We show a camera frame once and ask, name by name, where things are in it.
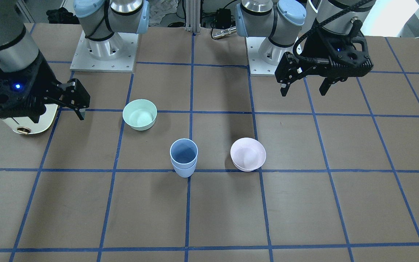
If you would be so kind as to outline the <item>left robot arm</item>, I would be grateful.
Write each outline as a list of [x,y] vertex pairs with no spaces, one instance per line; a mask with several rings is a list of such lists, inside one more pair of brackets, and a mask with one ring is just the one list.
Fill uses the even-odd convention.
[[275,55],[265,51],[266,61],[276,65],[275,78],[286,96],[290,86],[306,76],[324,78],[319,92],[348,78],[363,77],[374,64],[361,31],[374,0],[321,0],[311,28],[299,36],[308,12],[296,0],[240,0],[235,16],[237,34],[264,37]]

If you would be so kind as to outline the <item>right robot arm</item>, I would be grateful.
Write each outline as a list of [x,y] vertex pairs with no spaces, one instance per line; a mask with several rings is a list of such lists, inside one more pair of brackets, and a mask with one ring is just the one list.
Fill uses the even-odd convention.
[[[73,111],[80,120],[90,112],[91,96],[79,79],[59,81],[15,10],[15,0],[0,0],[0,119],[28,118],[38,124],[48,106]],[[111,59],[123,51],[121,33],[144,34],[147,0],[75,0],[75,12],[47,10],[49,25],[81,25],[87,52]]]

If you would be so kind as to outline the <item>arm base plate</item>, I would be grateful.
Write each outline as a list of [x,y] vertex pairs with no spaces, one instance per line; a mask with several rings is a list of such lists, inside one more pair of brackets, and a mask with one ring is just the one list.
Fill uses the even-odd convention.
[[108,40],[93,41],[82,32],[70,69],[78,72],[133,73],[139,36],[114,33]]
[[247,56],[251,76],[275,76],[275,70],[285,52],[293,53],[293,46],[281,48],[266,37],[246,37]]

